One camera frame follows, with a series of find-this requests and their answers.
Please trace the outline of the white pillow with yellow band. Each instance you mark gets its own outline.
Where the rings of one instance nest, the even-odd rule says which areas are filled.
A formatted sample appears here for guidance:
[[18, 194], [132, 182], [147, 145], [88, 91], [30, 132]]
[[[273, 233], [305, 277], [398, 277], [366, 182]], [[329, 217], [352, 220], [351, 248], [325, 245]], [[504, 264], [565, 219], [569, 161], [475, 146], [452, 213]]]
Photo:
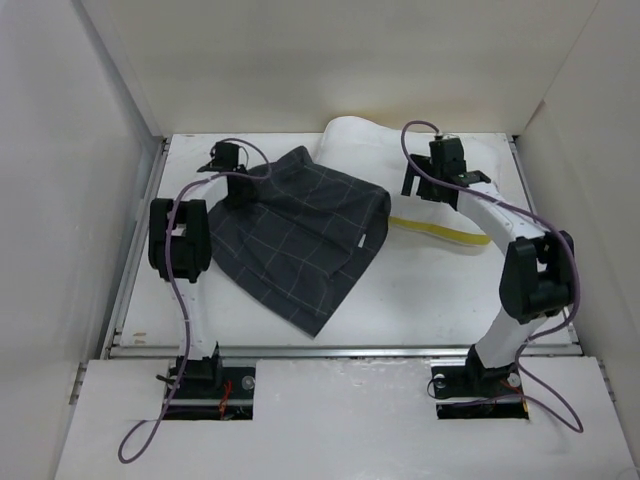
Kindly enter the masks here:
[[415, 192], [401, 194], [408, 162], [400, 132], [369, 120], [344, 116], [331, 120], [314, 161], [384, 188], [391, 197], [389, 224], [465, 247], [483, 248], [490, 237], [444, 203], [425, 201]]

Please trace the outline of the dark grey checked pillowcase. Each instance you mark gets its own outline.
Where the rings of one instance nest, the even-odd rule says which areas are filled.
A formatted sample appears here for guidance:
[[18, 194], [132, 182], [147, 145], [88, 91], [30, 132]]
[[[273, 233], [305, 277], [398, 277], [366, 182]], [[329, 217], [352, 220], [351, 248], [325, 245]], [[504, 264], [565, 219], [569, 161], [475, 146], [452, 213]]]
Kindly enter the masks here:
[[319, 165], [304, 146], [251, 169], [257, 197], [208, 213], [212, 258], [240, 288], [311, 338], [382, 248], [391, 198]]

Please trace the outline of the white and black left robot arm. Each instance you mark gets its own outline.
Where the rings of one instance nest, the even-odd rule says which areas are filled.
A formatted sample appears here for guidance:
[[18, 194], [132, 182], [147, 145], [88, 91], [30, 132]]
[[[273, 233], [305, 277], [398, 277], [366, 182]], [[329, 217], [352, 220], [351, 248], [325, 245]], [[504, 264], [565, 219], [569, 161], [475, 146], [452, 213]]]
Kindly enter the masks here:
[[232, 390], [233, 377], [224, 372], [219, 343], [208, 325], [201, 276], [212, 262], [209, 210], [217, 203], [241, 206], [255, 198], [252, 178], [239, 160], [244, 149], [236, 138], [217, 142], [197, 179], [176, 197], [150, 203], [148, 261], [177, 301], [182, 322], [180, 354], [162, 379], [171, 398], [203, 401]]

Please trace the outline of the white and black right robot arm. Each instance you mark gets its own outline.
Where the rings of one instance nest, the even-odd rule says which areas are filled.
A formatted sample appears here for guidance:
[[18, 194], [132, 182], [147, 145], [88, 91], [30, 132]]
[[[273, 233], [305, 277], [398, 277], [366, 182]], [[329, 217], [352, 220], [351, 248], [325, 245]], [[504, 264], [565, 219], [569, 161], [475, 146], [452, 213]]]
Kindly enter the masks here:
[[499, 313], [464, 365], [433, 368], [434, 393], [439, 399], [507, 394], [525, 343], [574, 300], [573, 240], [508, 204], [485, 173], [468, 169], [460, 139], [438, 137], [429, 147], [427, 156], [409, 155], [402, 195], [450, 206], [504, 256]]

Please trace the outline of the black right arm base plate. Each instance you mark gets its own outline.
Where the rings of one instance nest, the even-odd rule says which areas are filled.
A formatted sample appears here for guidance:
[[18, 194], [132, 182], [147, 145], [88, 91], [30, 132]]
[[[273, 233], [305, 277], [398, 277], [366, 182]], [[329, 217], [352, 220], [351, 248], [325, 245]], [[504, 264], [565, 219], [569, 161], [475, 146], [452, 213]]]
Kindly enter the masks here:
[[438, 400], [493, 398], [521, 391], [522, 380], [513, 367], [494, 373], [472, 372], [463, 365], [434, 365], [431, 385]]

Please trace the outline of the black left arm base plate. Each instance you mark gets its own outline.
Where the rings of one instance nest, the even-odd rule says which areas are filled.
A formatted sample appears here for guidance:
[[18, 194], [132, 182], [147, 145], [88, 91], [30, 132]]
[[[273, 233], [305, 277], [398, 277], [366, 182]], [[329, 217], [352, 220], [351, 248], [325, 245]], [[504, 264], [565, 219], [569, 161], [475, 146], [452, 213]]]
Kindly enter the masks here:
[[203, 362], [189, 362], [175, 400], [221, 400], [231, 383], [229, 399], [252, 400], [256, 368], [249, 366], [211, 367]]

